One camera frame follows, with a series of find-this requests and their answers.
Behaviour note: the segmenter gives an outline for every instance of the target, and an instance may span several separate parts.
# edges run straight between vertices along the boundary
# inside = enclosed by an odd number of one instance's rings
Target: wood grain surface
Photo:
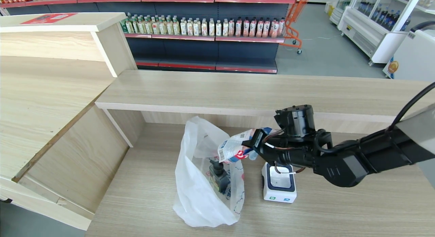
[[[6,57],[1,71],[0,173],[13,178],[110,83],[104,62]]]
[[[426,82],[387,79],[125,71],[97,99],[99,108],[154,112],[273,116],[311,104],[319,119],[391,122]],[[435,100],[421,99],[413,110]]]
[[[133,147],[143,127],[145,126],[145,120],[140,113],[136,110],[116,110],[116,109],[103,109],[115,128],[124,138],[126,143]]]
[[[89,32],[1,33],[2,56],[49,57],[104,62]]]
[[[280,129],[273,116],[230,116],[193,113],[173,113],[142,111],[143,118],[149,123],[186,124],[194,116],[206,119],[217,126],[227,127],[272,127]],[[340,119],[319,119],[314,114],[314,123],[317,129],[325,129],[334,133],[362,133],[370,134],[385,129],[391,122],[352,121]]]
[[[109,118],[93,106],[25,176],[95,213],[127,149]]]
[[[25,14],[0,17],[0,32],[98,32],[119,23],[125,13],[79,13],[49,24],[21,24],[44,14]]]
[[[230,135],[245,129],[227,129]],[[245,159],[239,222],[191,228],[172,210],[174,170],[184,126],[147,124],[130,149],[91,222],[87,237],[133,236],[433,236],[435,192],[417,166],[367,176],[340,188],[306,169],[296,176],[293,204],[263,200],[264,161]],[[334,142],[358,138],[333,134]]]

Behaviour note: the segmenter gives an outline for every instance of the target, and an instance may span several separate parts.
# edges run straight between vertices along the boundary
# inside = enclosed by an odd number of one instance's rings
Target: bottle cap
[[[224,163],[219,163],[218,161],[210,160],[210,163],[213,165],[213,173],[216,176],[220,176],[224,173]]]

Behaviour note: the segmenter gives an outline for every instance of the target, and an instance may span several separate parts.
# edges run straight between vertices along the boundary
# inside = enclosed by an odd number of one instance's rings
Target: wooden countertop
[[[0,33],[35,31],[98,32],[126,18],[124,13],[79,13],[54,23],[20,24],[44,14],[25,14],[0,17]]]
[[[104,62],[1,57],[3,177],[18,180],[114,80]]]
[[[230,135],[245,129],[228,129]],[[433,236],[435,191],[417,166],[368,175],[340,188],[306,169],[293,204],[263,200],[264,161],[243,160],[245,202],[239,222],[191,228],[172,210],[183,125],[147,124],[115,175],[87,237],[133,236]],[[359,135],[334,133],[334,143]]]
[[[238,116],[273,116],[310,104],[317,118],[391,122],[429,83],[388,79],[124,71],[97,99],[99,108]],[[432,104],[435,93],[413,110]]]

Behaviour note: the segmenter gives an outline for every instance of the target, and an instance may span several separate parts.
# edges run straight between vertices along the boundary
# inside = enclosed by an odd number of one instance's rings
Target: display fridge
[[[337,28],[373,63],[386,64],[414,25],[435,20],[435,0],[352,0]]]
[[[351,4],[352,0],[338,0],[337,6],[332,11],[331,17],[329,17],[329,20],[331,20],[333,23],[338,24],[340,22],[340,19],[342,18],[343,12],[345,11],[346,6],[349,6]]]

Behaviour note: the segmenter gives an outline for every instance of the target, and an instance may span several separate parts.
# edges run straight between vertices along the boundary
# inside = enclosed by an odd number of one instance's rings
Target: refrigerator
[[[349,6],[351,4],[351,1],[352,0],[338,0],[337,6],[332,11],[329,20],[331,20],[332,23],[338,24],[340,22],[340,19],[342,18],[346,6]]]

